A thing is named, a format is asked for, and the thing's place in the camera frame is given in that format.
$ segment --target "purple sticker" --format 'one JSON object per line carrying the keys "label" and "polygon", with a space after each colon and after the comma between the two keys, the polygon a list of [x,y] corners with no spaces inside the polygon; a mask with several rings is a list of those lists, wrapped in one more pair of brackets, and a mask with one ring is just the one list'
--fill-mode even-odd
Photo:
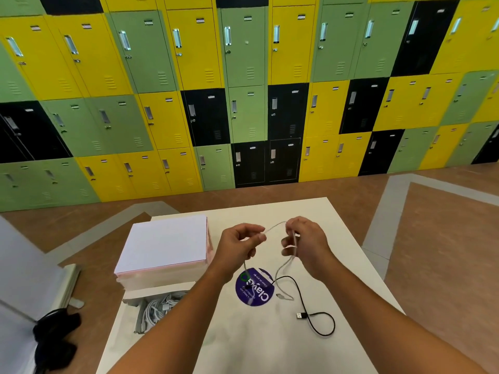
{"label": "purple sticker", "polygon": [[[259,268],[273,281],[272,276],[266,271]],[[241,272],[238,279],[235,282],[235,293],[238,295],[241,302],[249,304],[250,306],[261,306],[270,301],[272,295],[274,295],[274,285],[264,277],[255,268],[248,269],[249,278],[245,270]],[[246,289],[246,286],[251,285],[254,290],[254,299],[251,302],[250,299],[253,297],[253,290],[251,287]]]}

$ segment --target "wall of lockers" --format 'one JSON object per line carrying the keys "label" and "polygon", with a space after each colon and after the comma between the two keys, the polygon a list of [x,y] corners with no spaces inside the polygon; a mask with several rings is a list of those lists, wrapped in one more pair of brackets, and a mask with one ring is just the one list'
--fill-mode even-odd
{"label": "wall of lockers", "polygon": [[0,0],[0,211],[499,159],[499,0]]}

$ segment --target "black locker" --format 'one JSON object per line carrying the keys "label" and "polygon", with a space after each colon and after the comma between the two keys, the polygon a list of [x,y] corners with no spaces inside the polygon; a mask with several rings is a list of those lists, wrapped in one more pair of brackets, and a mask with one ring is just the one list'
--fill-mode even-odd
{"label": "black locker", "polygon": [[217,8],[254,8],[268,6],[268,0],[216,0]]}
{"label": "black locker", "polygon": [[300,157],[300,138],[269,141],[265,161],[266,183],[298,182]]}
{"label": "black locker", "polygon": [[303,138],[308,83],[268,86],[268,139]]}
{"label": "black locker", "polygon": [[499,160],[499,125],[483,145],[472,164],[495,163]]}
{"label": "black locker", "polygon": [[225,89],[182,91],[192,144],[229,144]]}
{"label": "black locker", "polygon": [[0,126],[0,163],[18,163],[33,160],[28,151],[23,146],[18,146],[4,128],[4,123],[2,123],[2,126]]}
{"label": "black locker", "polygon": [[263,185],[265,182],[266,142],[232,144],[236,188]]}
{"label": "black locker", "polygon": [[38,101],[0,104],[2,128],[34,160],[72,157]]}
{"label": "black locker", "polygon": [[405,130],[374,131],[367,146],[359,176],[388,172]]}
{"label": "black locker", "polygon": [[40,0],[47,14],[95,14],[103,13],[100,0]]}
{"label": "black locker", "polygon": [[373,131],[389,80],[380,77],[350,81],[340,133]]}
{"label": "black locker", "polygon": [[458,4],[459,0],[414,3],[392,76],[430,73]]}

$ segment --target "floor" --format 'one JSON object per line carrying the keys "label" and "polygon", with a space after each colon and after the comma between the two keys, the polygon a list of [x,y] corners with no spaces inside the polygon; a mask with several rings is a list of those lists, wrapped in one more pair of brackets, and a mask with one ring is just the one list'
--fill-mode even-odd
{"label": "floor", "polygon": [[[64,255],[67,241],[142,202],[164,201],[178,212],[190,212],[316,197],[327,197],[359,245],[365,244],[366,255],[411,318],[499,374],[499,164],[417,175],[414,181],[406,175],[351,177],[2,216],[42,251],[63,259],[60,265],[83,268],[73,293],[85,301],[83,324],[69,337],[78,351],[64,374],[96,371],[123,295],[114,267],[132,224],[150,215],[134,206],[136,216],[74,254]],[[390,201],[401,192],[398,182],[407,187],[406,196]],[[397,202],[400,209],[393,206]],[[387,219],[396,223],[378,224]]]}

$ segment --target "person's right hand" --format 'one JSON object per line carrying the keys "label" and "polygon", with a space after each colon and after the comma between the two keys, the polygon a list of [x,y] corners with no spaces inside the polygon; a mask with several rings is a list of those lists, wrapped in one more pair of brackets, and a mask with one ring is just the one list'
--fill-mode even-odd
{"label": "person's right hand", "polygon": [[326,234],[317,223],[302,216],[288,220],[286,223],[288,236],[281,240],[284,247],[283,256],[291,256],[294,252],[294,248],[290,247],[294,245],[293,231],[300,234],[296,236],[298,245],[296,257],[302,261],[312,277],[322,281],[330,270],[332,260],[336,260],[327,243]]}

